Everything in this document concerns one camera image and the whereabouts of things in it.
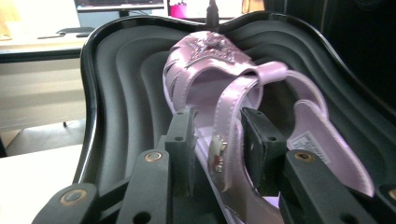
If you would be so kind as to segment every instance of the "rivet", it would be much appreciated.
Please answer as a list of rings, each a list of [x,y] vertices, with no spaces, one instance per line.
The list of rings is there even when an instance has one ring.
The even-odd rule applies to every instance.
[[[77,202],[85,199],[87,190],[85,189],[72,189],[62,196],[60,202],[64,206],[72,206]]]
[[[160,160],[163,154],[159,152],[150,152],[145,156],[146,161],[157,161]]]
[[[396,201],[396,189],[391,189],[389,191],[389,196],[392,198],[394,201]]]
[[[294,156],[295,156],[295,158],[297,158],[300,161],[313,161],[314,160],[313,155],[308,152],[297,152]]]

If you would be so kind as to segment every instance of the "table surface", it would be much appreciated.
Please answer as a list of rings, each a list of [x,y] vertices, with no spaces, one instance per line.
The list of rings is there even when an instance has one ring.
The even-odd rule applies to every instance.
[[[81,145],[0,159],[0,224],[32,223],[59,190],[72,184]]]
[[[87,37],[65,35],[47,39],[19,38],[0,41],[0,54],[37,52],[60,49],[81,49]]]

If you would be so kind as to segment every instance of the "white desk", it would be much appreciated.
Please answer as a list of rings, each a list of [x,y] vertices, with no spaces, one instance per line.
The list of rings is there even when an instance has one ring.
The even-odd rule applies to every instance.
[[[81,145],[0,159],[0,224],[32,223],[48,200],[72,184]]]
[[[85,118],[78,57],[85,41],[75,37],[0,41],[0,132]],[[77,56],[30,61],[59,50],[73,50]],[[4,59],[17,61],[1,63]]]

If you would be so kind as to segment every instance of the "pink sandal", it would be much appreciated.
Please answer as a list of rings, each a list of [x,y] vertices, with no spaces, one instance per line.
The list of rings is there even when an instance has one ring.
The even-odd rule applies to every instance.
[[[194,119],[198,137],[195,154],[228,220],[258,223],[281,218],[278,209],[253,188],[246,172],[240,110],[257,109],[263,86],[282,80],[299,98],[294,105],[296,121],[288,149],[316,153],[344,185],[374,194],[370,176],[330,123],[324,97],[309,78],[280,62],[255,65],[223,35],[202,31],[184,37],[171,48],[163,86],[173,113],[186,107],[198,111]]]

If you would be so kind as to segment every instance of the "computer monitor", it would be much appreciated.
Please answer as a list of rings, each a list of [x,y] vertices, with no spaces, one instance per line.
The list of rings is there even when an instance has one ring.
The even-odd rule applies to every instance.
[[[129,11],[164,8],[164,0],[75,0],[78,12]]]

